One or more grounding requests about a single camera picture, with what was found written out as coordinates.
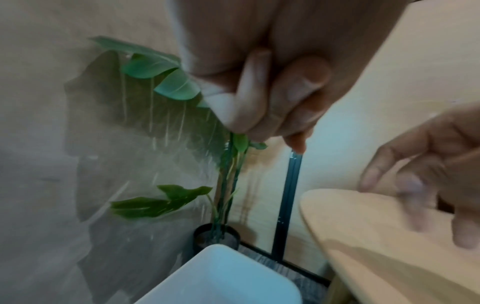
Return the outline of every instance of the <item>artificial plant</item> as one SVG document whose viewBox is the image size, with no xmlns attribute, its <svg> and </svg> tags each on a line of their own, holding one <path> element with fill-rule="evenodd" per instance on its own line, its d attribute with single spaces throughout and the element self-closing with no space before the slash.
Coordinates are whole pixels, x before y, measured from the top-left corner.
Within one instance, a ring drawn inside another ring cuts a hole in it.
<svg viewBox="0 0 480 304">
<path fill-rule="evenodd" d="M 182 70 L 180 58 L 175 55 L 123 42 L 113 38 L 98 36 L 91 40 L 101 47 L 129 55 L 129 60 L 121 66 L 120 71 L 138 79 L 152 79 L 162 75 L 162 81 L 154 88 L 156 93 L 179 101 L 191 100 L 200 96 L 197 107 L 208 108 L 201 98 L 199 86 Z M 219 164 L 216 193 L 212 199 L 211 187 L 185 189 L 178 185 L 158 185 L 166 199 L 136 197 L 123 201 L 111 202 L 113 213 L 124 218 L 158 217 L 178 210 L 197 197 L 207 196 L 212 208 L 212 229 L 210 241 L 218 243 L 224 236 L 228 224 L 237 181 L 249 148 L 263 150 L 265 143 L 254 143 L 244 134 L 229 133 Z"/>
</svg>

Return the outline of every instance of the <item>black plant pot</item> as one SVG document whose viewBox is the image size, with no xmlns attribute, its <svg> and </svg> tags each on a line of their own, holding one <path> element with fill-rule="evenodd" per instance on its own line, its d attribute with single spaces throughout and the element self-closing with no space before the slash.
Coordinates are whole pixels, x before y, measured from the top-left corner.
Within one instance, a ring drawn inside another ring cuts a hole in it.
<svg viewBox="0 0 480 304">
<path fill-rule="evenodd" d="M 193 253 L 196 255 L 207 246 L 213 245 L 210 241 L 210 230 L 212 229 L 212 223 L 202 225 L 195 229 L 193 233 Z M 238 250 L 240 247 L 240 234 L 230 226 L 221 226 L 222 231 L 225 231 L 224 238 L 220 239 L 219 244 L 228 246 L 234 250 Z"/>
</svg>

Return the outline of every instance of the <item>white bin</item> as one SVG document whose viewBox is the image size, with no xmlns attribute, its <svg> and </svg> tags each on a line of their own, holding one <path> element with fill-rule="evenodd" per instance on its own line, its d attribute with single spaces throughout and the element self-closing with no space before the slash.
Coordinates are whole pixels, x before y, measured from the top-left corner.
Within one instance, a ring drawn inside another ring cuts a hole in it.
<svg viewBox="0 0 480 304">
<path fill-rule="evenodd" d="M 302 304 L 293 282 L 223 245 L 204 249 L 136 304 Z"/>
</svg>

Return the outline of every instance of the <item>floor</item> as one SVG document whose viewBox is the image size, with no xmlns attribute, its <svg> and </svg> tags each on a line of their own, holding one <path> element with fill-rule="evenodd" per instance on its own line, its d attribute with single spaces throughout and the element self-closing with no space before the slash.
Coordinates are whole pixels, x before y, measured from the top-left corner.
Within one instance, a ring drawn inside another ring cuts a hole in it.
<svg viewBox="0 0 480 304">
<path fill-rule="evenodd" d="M 304 277 L 300 273 L 280 265 L 268 257 L 244 246 L 240 246 L 238 251 L 293 281 L 300 289 L 303 304 L 321 304 L 322 299 L 327 293 L 327 288 L 322 284 Z"/>
</svg>

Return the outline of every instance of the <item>round table top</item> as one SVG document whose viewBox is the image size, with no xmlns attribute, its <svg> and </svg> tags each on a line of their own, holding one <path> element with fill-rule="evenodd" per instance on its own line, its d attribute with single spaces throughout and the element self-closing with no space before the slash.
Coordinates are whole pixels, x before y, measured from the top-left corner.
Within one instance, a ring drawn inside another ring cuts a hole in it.
<svg viewBox="0 0 480 304">
<path fill-rule="evenodd" d="M 429 229 L 408 229 L 395 198 L 308 191 L 300 211 L 322 252 L 362 304 L 479 304 L 480 249 L 452 243 L 452 215 L 429 210 Z"/>
</svg>

